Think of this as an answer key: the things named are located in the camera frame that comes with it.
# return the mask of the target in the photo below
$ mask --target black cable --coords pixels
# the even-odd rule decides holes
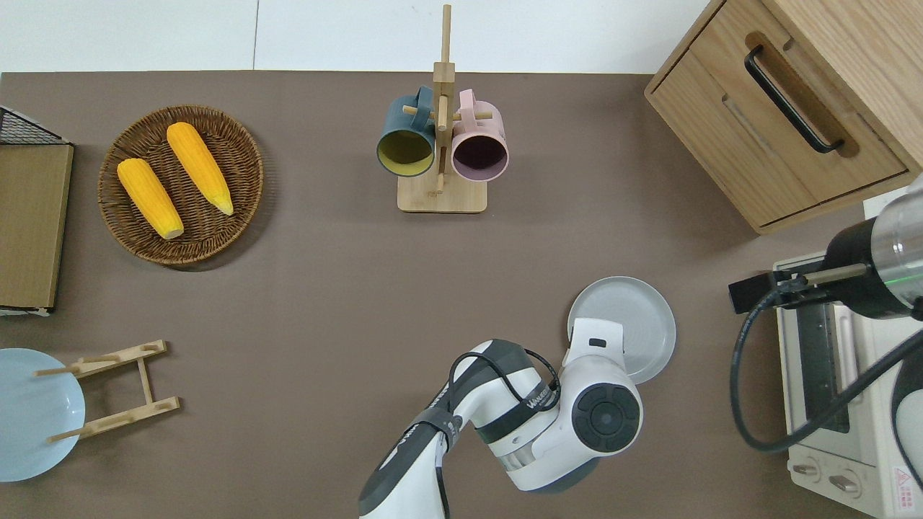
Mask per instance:
[[[538,355],[534,351],[527,350],[525,348],[523,348],[523,351],[526,353],[526,355],[537,358],[551,372],[551,376],[553,377],[553,381],[551,382],[552,384],[551,390],[554,393],[554,398],[549,404],[546,404],[540,407],[538,411],[547,411],[549,409],[552,409],[557,404],[557,401],[560,399],[560,393],[556,391],[557,387],[560,386],[560,379],[557,377],[557,372],[555,371],[554,368],[551,367],[551,364],[549,364],[547,360],[545,360],[542,356]],[[519,392],[516,391],[516,388],[513,387],[513,384],[512,382],[509,381],[509,378],[507,377],[506,373],[503,372],[500,366],[496,362],[494,362],[492,358],[484,355],[481,352],[467,352],[467,353],[461,354],[458,358],[456,358],[455,362],[452,363],[452,367],[449,369],[449,389],[447,391],[447,396],[446,396],[446,405],[448,406],[450,413],[455,413],[455,405],[452,404],[455,400],[455,370],[458,368],[459,364],[465,358],[469,358],[469,357],[476,357],[476,358],[480,358],[484,360],[487,363],[487,365],[491,369],[493,369],[495,373],[497,373],[497,376],[503,379],[503,383],[507,386],[507,389],[509,390],[510,393],[512,393],[512,395],[516,398],[516,400],[518,400],[519,402],[525,401],[525,398],[523,398],[519,394]]]
[[[753,310],[750,311],[747,318],[744,320],[743,326],[740,327],[740,334],[737,336],[737,343],[734,345],[734,355],[731,357],[731,412],[734,415],[734,424],[737,426],[737,431],[740,432],[740,436],[743,437],[744,441],[750,447],[764,453],[779,453],[807,438],[814,431],[830,421],[834,415],[842,411],[852,399],[865,391],[872,382],[877,380],[888,369],[893,368],[895,364],[923,346],[923,330],[920,330],[904,339],[897,347],[880,358],[864,373],[859,375],[855,382],[833,398],[830,405],[824,409],[823,412],[808,420],[800,428],[777,441],[757,440],[750,434],[749,430],[747,430],[747,426],[744,424],[743,416],[740,412],[740,358],[743,353],[744,343],[747,341],[747,336],[749,335],[749,330],[753,326],[753,321],[755,321],[757,316],[766,308],[772,306],[775,298],[781,293],[782,291],[780,289],[772,290],[772,292],[764,296]]]

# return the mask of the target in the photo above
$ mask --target mug handle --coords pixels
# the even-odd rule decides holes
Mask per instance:
[[[423,131],[429,122],[429,113],[433,111],[433,89],[422,86],[416,92],[416,114],[411,121],[411,128]]]
[[[459,92],[459,114],[461,114],[461,130],[464,132],[475,131],[477,121],[474,120],[474,90],[468,89]]]

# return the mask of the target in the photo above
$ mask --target black drawer handle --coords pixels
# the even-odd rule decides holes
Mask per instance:
[[[820,137],[811,127],[808,126],[808,123],[805,122],[804,118],[801,117],[801,114],[795,110],[795,107],[792,106],[782,92],[775,87],[775,85],[769,80],[766,76],[766,73],[762,71],[759,65],[756,63],[756,56],[762,52],[762,45],[757,45],[749,54],[747,54],[747,59],[744,60],[744,67],[749,72],[750,76],[762,91],[766,92],[766,95],[769,96],[769,99],[775,103],[775,106],[782,112],[782,115],[788,119],[788,122],[792,124],[793,127],[801,134],[801,137],[808,142],[811,148],[813,148],[818,153],[829,153],[833,150],[836,150],[840,146],[843,146],[843,140],[839,139],[833,144],[827,144],[821,140]]]

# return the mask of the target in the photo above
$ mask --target corn cob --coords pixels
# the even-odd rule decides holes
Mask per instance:
[[[143,159],[126,159],[116,168],[118,180],[144,219],[163,239],[183,233],[183,222],[161,181]]]
[[[205,199],[224,214],[233,214],[231,191],[198,131],[189,123],[173,123],[167,127],[167,142]]]

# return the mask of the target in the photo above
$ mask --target woven round tray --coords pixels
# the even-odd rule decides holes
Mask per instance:
[[[167,127],[187,122],[198,130],[231,191],[228,216],[198,191],[167,143]],[[182,235],[165,240],[141,216],[118,180],[125,159],[144,159],[160,178],[183,221]],[[161,265],[187,265],[221,252],[250,224],[263,192],[263,159],[257,143],[240,123],[207,106],[162,108],[131,125],[115,140],[100,169],[102,218],[129,252]]]

